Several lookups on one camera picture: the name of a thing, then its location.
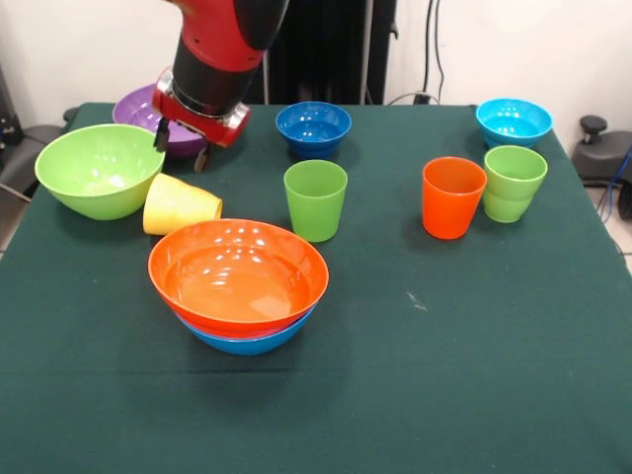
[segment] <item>light blue bowl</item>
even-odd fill
[[[352,127],[342,107],[326,102],[299,102],[276,116],[276,129],[299,158],[329,158]]]
[[[476,110],[485,142],[490,148],[517,145],[532,148],[553,126],[543,108],[520,99],[494,99]]]
[[[189,330],[194,333],[194,335],[204,341],[212,348],[217,349],[218,351],[222,351],[224,353],[233,354],[236,356],[259,356],[264,353],[268,353],[292,339],[298,331],[305,325],[311,314],[314,312],[314,308],[316,305],[312,306],[312,308],[298,321],[296,321],[291,326],[279,331],[278,333],[274,333],[270,336],[265,336],[262,338],[255,339],[225,339],[218,338],[217,336],[212,336],[208,333],[200,331],[197,328],[194,328],[185,320],[183,320],[180,316],[178,319],[189,328]]]

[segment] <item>stacked green cups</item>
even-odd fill
[[[548,172],[546,160],[520,146],[498,146],[485,155],[487,188],[485,213],[493,220],[511,223],[526,212]]]

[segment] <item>cup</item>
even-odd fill
[[[142,228],[147,234],[166,235],[190,224],[219,219],[221,208],[219,197],[160,173],[149,187]]]
[[[308,242],[324,242],[338,232],[347,173],[331,161],[306,160],[283,176],[292,229]]]
[[[422,171],[422,222],[437,239],[467,232],[487,184],[483,168],[465,158],[443,156]]]
[[[526,212],[548,172],[546,160],[533,150],[506,145],[485,154],[488,185],[483,194],[485,213],[511,223]]]

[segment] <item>orange bowl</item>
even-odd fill
[[[223,338],[280,331],[327,289],[329,271],[308,242],[280,227],[243,219],[190,225],[149,255],[152,283],[181,318]]]

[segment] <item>red robot arm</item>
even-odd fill
[[[288,0],[168,0],[183,12],[173,68],[158,80],[153,106],[163,120],[155,146],[164,150],[169,121],[229,146],[250,110],[241,104],[282,22]]]

